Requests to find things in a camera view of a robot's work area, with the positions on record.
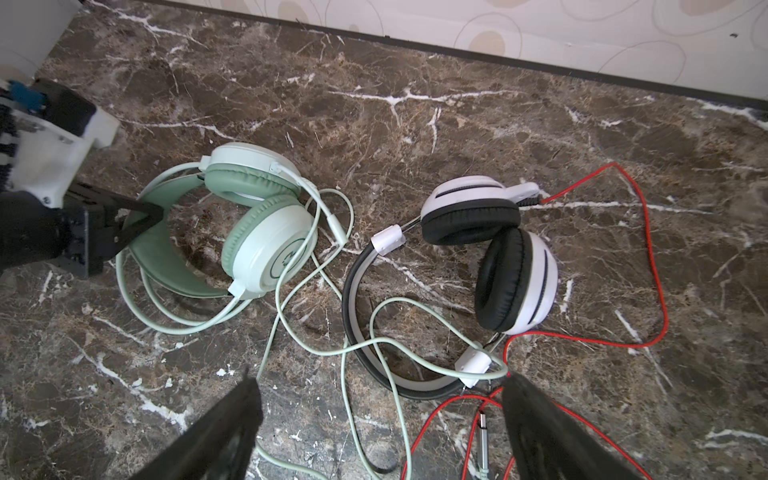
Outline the mint green headphones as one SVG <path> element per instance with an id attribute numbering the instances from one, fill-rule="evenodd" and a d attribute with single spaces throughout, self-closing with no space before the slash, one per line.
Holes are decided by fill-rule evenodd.
<path id="1" fill-rule="evenodd" d="M 116 258 L 121 295 L 146 326 L 169 335 L 189 335 L 223 323 L 253 300 L 275 290 L 306 263 L 317 242 L 313 216 L 300 204 L 305 180 L 282 155 L 256 145 L 230 142 L 197 162 L 184 163 L 159 174 L 140 193 L 144 202 L 168 214 L 191 191 L 204 187 L 215 196 L 247 207 L 233 226 L 220 255 L 230 277 L 225 288 L 214 288 L 188 268 L 170 239 L 167 217 L 140 234 Z M 158 310 L 173 321 L 163 326 L 149 318 L 132 299 L 125 279 L 125 257 L 140 268 L 144 287 Z M 183 318 L 166 308 L 157 286 L 187 298 L 227 298 L 228 304 L 209 320 Z"/>

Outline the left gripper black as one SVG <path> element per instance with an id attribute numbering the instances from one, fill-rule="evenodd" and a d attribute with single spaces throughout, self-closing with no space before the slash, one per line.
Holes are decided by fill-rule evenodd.
<path id="1" fill-rule="evenodd" d="M 128 211 L 121 224 L 119 209 Z M 28 192 L 3 192 L 1 269 L 51 261 L 88 278 L 163 219 L 159 205 L 120 203 L 119 195 L 82 182 L 69 188 L 60 208 Z"/>

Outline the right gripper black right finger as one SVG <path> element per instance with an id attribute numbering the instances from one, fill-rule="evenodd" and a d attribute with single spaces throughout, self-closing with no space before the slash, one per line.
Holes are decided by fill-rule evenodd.
<path id="1" fill-rule="evenodd" d="M 524 376 L 503 382 L 502 408 L 522 479 L 636 479 Z"/>

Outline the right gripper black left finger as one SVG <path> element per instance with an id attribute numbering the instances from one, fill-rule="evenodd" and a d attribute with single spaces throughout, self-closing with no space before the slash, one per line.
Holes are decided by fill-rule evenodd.
<path id="1" fill-rule="evenodd" d="M 246 376 L 132 477 L 244 479 L 263 421 L 257 380 Z"/>

